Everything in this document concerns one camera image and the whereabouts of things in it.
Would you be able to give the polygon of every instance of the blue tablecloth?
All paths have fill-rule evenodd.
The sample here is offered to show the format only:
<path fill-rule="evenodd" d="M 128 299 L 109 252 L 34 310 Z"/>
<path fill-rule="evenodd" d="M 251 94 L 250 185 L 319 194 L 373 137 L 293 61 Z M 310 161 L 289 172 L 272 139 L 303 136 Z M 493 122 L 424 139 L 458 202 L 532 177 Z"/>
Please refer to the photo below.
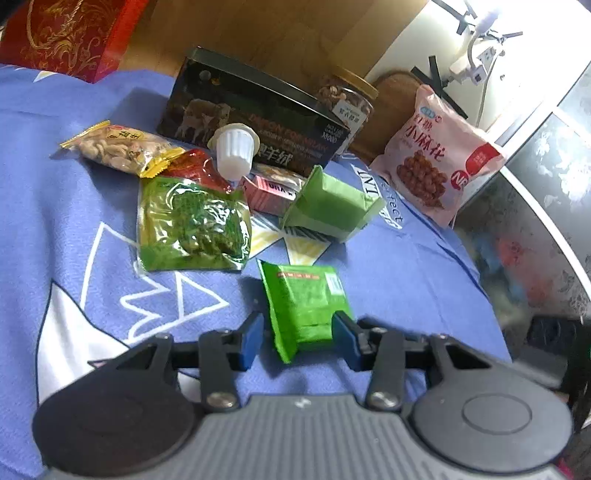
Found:
<path fill-rule="evenodd" d="M 177 340 L 237 327 L 254 308 L 266 310 L 255 261 L 240 273 L 141 274 L 135 266 L 138 179 L 76 155 L 60 141 L 104 119 L 154 131 L 173 79 L 153 72 L 116 72 L 90 85 L 60 74 L 0 66 L 0 478 L 42 471 L 31 435 L 38 402 L 159 331 Z M 327 172 L 358 188 L 375 182 L 388 211 L 347 244 L 300 239 L 316 264 L 340 275 L 354 314 L 389 325 L 446 332 L 508 358 L 478 273 L 456 235 L 405 203 L 352 155 Z M 301 261 L 289 250 L 295 231 L 278 232 L 255 215 L 257 258 Z M 194 394 L 194 378 L 180 376 Z M 251 393 L 353 392 L 362 398 L 369 374 L 351 372 L 332 352 L 308 352 L 283 365 L 267 335 L 250 371 L 237 378 Z M 424 388 L 409 375 L 409 398 Z"/>

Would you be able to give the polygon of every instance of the black box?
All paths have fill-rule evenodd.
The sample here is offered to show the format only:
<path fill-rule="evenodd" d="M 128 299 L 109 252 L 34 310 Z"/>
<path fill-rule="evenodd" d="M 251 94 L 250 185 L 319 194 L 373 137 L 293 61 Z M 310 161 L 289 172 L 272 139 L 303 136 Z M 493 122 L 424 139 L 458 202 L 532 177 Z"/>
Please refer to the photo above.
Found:
<path fill-rule="evenodd" d="M 261 139 L 254 160 L 308 176 L 325 166 L 349 129 L 316 98 L 289 83 L 205 48 L 177 76 L 158 133 L 205 146 L 219 127 L 251 127 Z"/>

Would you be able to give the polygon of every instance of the green transparent snack bag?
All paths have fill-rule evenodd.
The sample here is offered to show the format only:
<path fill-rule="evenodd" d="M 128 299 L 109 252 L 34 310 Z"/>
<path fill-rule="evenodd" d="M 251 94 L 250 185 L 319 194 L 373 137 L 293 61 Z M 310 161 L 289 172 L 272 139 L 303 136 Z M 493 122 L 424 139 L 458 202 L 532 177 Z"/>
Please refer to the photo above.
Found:
<path fill-rule="evenodd" d="M 242 270 L 251 249 L 251 217 L 240 190 L 193 180 L 141 181 L 138 258 L 153 270 Z"/>
<path fill-rule="evenodd" d="M 332 340 L 332 316 L 352 316 L 345 291 L 333 267 L 275 265 L 258 261 L 269 300 L 275 348 L 289 364 L 300 348 Z"/>
<path fill-rule="evenodd" d="M 302 226 L 345 242 L 385 206 L 382 197 L 371 197 L 316 165 L 281 219 L 281 228 Z"/>

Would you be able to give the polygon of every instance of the jar label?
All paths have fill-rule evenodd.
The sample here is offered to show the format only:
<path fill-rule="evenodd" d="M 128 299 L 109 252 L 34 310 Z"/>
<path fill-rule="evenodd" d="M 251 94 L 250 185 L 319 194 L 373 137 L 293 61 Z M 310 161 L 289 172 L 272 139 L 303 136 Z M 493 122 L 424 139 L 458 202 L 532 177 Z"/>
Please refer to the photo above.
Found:
<path fill-rule="evenodd" d="M 365 123 L 368 116 L 356 106 L 351 105 L 347 100 L 342 99 L 336 103 L 335 107 L 333 108 L 333 113 L 339 117 L 339 119 L 341 119 L 343 123 L 347 125 L 347 127 L 349 127 L 349 130 L 351 130 L 349 136 L 345 138 L 343 144 L 336 151 L 337 155 L 341 155 L 341 153 L 343 153 L 352 142 L 353 137 Z"/>

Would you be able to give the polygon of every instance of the white plastic cup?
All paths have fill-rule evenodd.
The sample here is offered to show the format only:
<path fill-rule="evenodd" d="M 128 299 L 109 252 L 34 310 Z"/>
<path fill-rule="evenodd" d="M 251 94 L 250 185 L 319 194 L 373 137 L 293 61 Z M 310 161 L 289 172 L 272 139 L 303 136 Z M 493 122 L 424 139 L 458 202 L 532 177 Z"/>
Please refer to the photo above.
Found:
<path fill-rule="evenodd" d="M 260 145 L 258 135 L 244 124 L 224 125 L 207 142 L 210 149 L 216 149 L 217 171 L 229 181 L 238 181 L 250 173 L 252 157 Z"/>

